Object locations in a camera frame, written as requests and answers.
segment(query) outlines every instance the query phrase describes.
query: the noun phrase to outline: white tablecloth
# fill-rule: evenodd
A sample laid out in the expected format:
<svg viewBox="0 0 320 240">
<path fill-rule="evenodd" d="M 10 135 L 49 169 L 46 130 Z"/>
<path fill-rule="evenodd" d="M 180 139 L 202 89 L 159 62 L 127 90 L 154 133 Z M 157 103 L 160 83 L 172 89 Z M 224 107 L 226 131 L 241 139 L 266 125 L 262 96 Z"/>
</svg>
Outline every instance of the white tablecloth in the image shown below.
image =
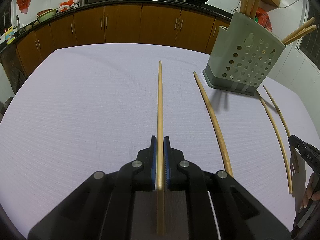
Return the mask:
<svg viewBox="0 0 320 240">
<path fill-rule="evenodd" d="M 279 143 L 262 104 L 254 97 L 208 87 L 202 74 L 208 58 L 199 52 L 145 44 L 87 45 L 53 52 L 27 79 L 0 124 L 0 203 L 18 230 L 27 237 L 93 172 L 117 171 L 149 147 L 151 136 L 156 135 L 159 60 L 164 135 L 170 137 L 171 146 L 202 170 L 223 169 L 193 77 L 196 71 L 215 109 L 235 179 L 291 230 L 295 202 L 301 200 L 311 169 L 304 170 L 300 159 L 294 194 L 289 195 Z M 299 97 L 269 78 L 263 83 L 291 134 L 320 148 Z M 281 120 L 263 87 L 258 90 L 270 105 L 290 158 Z M 138 193 L 137 199 L 150 196 L 145 194 Z M 183 206 L 182 199 L 176 193 L 168 201 L 167 214 L 179 213 L 182 221 L 176 222 L 180 224 L 175 230 L 167 225 L 168 239 L 186 238 L 186 233 L 179 232 L 186 231 L 185 213 L 177 208 Z M 136 204 L 133 239 L 156 238 L 154 210 L 152 198 L 149 205 Z"/>
</svg>

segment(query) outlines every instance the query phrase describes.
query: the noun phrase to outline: human hand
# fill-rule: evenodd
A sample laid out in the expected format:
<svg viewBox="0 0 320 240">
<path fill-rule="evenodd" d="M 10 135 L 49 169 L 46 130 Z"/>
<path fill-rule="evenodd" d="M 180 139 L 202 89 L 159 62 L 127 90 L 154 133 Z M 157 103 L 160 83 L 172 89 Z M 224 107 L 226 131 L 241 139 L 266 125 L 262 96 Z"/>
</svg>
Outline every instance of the human hand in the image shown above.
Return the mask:
<svg viewBox="0 0 320 240">
<path fill-rule="evenodd" d="M 312 183 L 313 183 L 314 177 L 315 177 L 315 173 L 312 173 L 311 176 L 310 176 L 310 179 L 309 179 L 308 186 L 306 188 L 306 192 L 304 193 L 304 196 L 302 198 L 302 203 L 300 205 L 300 209 L 302 207 L 307 207 L 309 199 L 314 200 L 314 201 L 315 200 L 320 200 L 320 190 L 317 191 L 316 193 L 312 194 L 313 190 L 314 190 L 312 188 Z"/>
</svg>

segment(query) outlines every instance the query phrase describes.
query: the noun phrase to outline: black countertop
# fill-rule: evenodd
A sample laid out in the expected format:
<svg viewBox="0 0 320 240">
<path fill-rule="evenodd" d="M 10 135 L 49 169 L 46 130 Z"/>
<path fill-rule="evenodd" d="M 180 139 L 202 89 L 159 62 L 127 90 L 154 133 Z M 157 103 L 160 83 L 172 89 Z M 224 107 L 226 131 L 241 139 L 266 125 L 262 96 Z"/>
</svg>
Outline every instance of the black countertop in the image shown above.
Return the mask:
<svg viewBox="0 0 320 240">
<path fill-rule="evenodd" d="M 38 29 L 39 27 L 48 24 L 49 22 L 52 22 L 53 20 L 64 17 L 66 15 L 81 11 L 81 10 L 86 10 L 89 8 L 97 7 L 97 6 L 104 6 L 104 5 L 112 5 L 112 4 L 122 4 L 122 3 L 154 3 L 154 4 L 163 4 L 163 5 L 170 5 L 170 6 L 177 6 L 177 7 L 182 7 L 186 9 L 191 9 L 194 11 L 198 11 L 201 13 L 205 13 L 211 16 L 218 16 L 224 20 L 231 21 L 232 14 L 228 13 L 224 10 L 221 10 L 217 7 L 211 6 L 209 4 L 203 3 L 201 5 L 196 5 L 192 3 L 186 3 L 185 0 L 108 0 L 108 1 L 103 1 L 103 2 L 97 2 L 97 3 L 91 3 L 87 5 L 83 5 L 65 12 L 60 12 L 49 18 L 48 20 L 39 23 L 38 25 L 32 27 L 31 29 L 23 32 L 19 36 L 15 38 L 13 42 L 11 42 L 9 45 L 6 45 L 6 41 L 4 41 L 2 44 L 0 44 L 0 54 L 8 47 L 8 46 L 13 46 L 16 42 L 18 42 L 20 39 L 25 37 L 27 34 L 32 32 L 33 30 Z"/>
</svg>

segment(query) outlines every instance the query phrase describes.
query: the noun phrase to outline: dark green base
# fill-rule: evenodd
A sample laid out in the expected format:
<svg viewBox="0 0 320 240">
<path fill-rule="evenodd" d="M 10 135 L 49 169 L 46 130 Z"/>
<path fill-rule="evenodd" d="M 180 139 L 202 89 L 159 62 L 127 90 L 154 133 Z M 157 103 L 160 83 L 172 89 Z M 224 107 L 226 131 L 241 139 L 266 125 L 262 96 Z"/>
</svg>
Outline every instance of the dark green base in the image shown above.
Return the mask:
<svg viewBox="0 0 320 240">
<path fill-rule="evenodd" d="M 249 96 L 253 96 L 256 91 L 256 88 L 253 86 L 248 86 L 246 91 L 242 91 L 242 89 L 245 86 L 244 84 L 239 83 L 239 82 L 235 82 L 235 81 L 230 81 L 230 80 L 223 79 L 223 78 L 218 78 L 218 77 L 214 76 L 209 65 L 207 65 L 207 67 L 202 72 L 203 72 L 203 75 L 204 75 L 205 80 L 207 81 L 207 84 L 209 87 L 212 87 L 215 89 L 231 91 L 231 92 L 236 92 L 236 93 L 240 93 L 240 94 L 245 94 L 245 95 L 249 95 Z M 234 83 L 237 83 L 237 86 L 234 90 L 231 90 L 231 86 Z"/>
</svg>

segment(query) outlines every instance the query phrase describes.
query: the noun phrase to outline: cabinet handle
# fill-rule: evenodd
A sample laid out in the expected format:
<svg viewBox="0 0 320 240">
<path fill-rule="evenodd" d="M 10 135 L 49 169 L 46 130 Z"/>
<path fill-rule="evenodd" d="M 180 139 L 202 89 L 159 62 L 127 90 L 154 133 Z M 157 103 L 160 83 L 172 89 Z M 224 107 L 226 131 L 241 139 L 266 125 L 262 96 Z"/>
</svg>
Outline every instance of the cabinet handle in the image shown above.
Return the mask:
<svg viewBox="0 0 320 240">
<path fill-rule="evenodd" d="M 213 35 L 212 35 L 212 36 L 214 36 L 214 34 L 216 33 L 216 30 L 217 30 L 217 27 L 214 28 Z"/>
</svg>

